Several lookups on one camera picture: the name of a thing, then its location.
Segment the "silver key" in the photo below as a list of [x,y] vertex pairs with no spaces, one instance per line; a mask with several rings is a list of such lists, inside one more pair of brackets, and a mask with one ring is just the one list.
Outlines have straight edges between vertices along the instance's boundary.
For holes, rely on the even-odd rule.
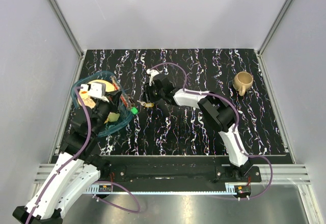
[[139,101],[139,100],[138,100],[138,103],[139,103],[141,106],[145,106],[145,104],[146,104],[146,102],[144,102],[144,101]]

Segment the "metal key holder red handle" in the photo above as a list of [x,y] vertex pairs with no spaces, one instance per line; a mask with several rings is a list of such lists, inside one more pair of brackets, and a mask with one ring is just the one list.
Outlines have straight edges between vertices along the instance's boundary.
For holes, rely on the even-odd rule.
[[115,87],[115,89],[116,89],[116,90],[119,90],[119,91],[122,92],[120,98],[121,98],[121,100],[122,100],[124,106],[126,107],[126,109],[127,109],[127,110],[131,110],[131,109],[134,107],[134,102],[133,102],[133,100],[131,99],[131,97],[128,96],[128,95],[124,92],[122,86],[120,85],[120,83],[118,82],[117,78],[116,78],[114,75],[110,76],[110,79],[111,79],[112,84],[113,84],[113,86]]

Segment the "green key tag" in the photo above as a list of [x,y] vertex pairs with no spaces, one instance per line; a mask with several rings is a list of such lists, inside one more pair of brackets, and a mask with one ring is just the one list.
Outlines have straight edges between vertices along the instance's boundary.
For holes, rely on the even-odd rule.
[[136,107],[132,107],[131,110],[133,115],[137,115],[138,114],[138,109]]

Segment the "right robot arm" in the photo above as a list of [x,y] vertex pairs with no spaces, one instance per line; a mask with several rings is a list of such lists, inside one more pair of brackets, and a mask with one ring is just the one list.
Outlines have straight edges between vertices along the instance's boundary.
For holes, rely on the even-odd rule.
[[210,91],[177,88],[168,78],[157,75],[144,85],[143,100],[147,103],[164,100],[173,106],[199,109],[205,122],[224,142],[229,156],[229,171],[233,179],[240,182],[249,176],[252,164],[238,132],[239,115],[225,97]]

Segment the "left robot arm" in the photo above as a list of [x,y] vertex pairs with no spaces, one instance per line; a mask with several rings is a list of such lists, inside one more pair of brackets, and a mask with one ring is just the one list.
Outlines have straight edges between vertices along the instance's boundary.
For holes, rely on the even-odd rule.
[[94,182],[110,176],[109,161],[91,152],[112,112],[117,112],[121,92],[96,99],[94,108],[82,103],[75,109],[72,130],[42,187],[24,206],[13,211],[20,223],[62,223],[67,212]]

